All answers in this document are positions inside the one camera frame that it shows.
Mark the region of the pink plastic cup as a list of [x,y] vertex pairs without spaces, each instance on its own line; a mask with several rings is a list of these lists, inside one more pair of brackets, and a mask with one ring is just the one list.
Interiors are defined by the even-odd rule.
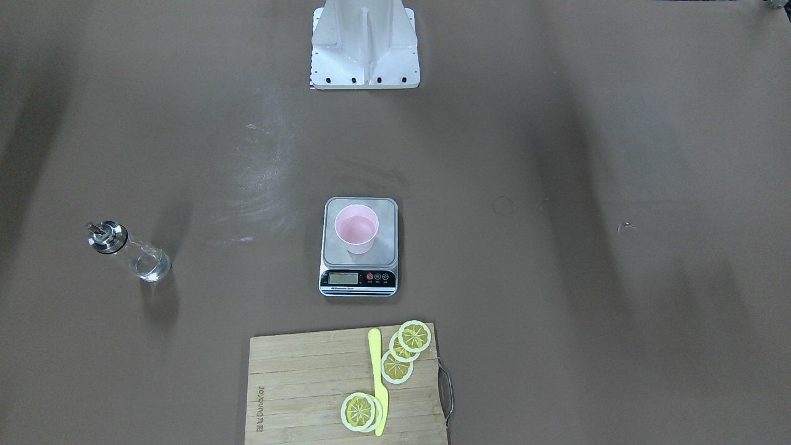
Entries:
[[378,214],[365,205],[347,205],[334,219],[334,231],[348,252],[356,255],[367,253],[378,236]]

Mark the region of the glass sauce bottle metal spout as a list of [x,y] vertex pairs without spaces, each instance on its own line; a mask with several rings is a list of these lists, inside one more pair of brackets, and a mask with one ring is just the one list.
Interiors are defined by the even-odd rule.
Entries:
[[133,234],[116,221],[89,222],[88,244],[97,253],[112,257],[118,265],[142,281],[156,282],[171,270],[167,254],[149,240]]

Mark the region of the digital kitchen scale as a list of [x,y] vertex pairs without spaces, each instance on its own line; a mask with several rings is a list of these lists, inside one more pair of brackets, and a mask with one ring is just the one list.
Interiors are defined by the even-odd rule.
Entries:
[[[365,205],[378,214],[373,247],[362,255],[347,251],[334,219],[347,205]],[[318,289],[326,297],[390,297],[399,286],[399,207],[383,197],[332,197],[324,206]]]

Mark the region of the lemon slice top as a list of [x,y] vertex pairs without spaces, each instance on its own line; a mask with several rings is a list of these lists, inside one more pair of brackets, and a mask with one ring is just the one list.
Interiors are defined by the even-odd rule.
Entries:
[[401,324],[397,332],[399,344],[410,353],[425,351],[431,341],[432,332],[423,321],[409,320]]

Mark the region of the yellow plastic knife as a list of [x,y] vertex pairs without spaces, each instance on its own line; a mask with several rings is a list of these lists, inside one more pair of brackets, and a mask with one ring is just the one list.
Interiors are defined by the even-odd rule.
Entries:
[[382,346],[383,346],[383,342],[382,342],[381,330],[379,330],[378,328],[372,328],[368,330],[368,351],[370,352],[370,357],[372,362],[374,397],[381,404],[381,416],[382,416],[381,420],[378,423],[378,426],[374,428],[374,433],[376,436],[382,436],[382,434],[384,433],[384,428],[386,425],[386,420],[388,415],[388,402],[389,402],[388,390],[383,383]]

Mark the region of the bamboo cutting board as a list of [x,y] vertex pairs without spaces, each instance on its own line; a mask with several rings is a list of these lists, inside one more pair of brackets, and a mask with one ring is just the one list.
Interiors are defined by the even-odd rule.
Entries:
[[[436,332],[413,361],[409,379],[393,385],[384,433],[353,433],[340,420],[353,392],[374,395],[368,328],[254,336],[248,348],[246,444],[446,444],[453,397],[444,395]],[[399,326],[379,327],[388,352]]]

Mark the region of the lemon slice bottom pair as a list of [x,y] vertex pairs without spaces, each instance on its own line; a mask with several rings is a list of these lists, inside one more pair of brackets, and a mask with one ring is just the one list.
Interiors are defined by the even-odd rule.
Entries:
[[353,392],[341,405],[340,420],[353,433],[372,433],[384,420],[383,405],[367,392]]

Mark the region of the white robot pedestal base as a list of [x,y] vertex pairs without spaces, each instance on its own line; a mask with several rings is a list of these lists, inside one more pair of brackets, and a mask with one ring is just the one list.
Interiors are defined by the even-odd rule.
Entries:
[[327,1],[313,11],[309,87],[395,90],[421,83],[415,11],[401,1]]

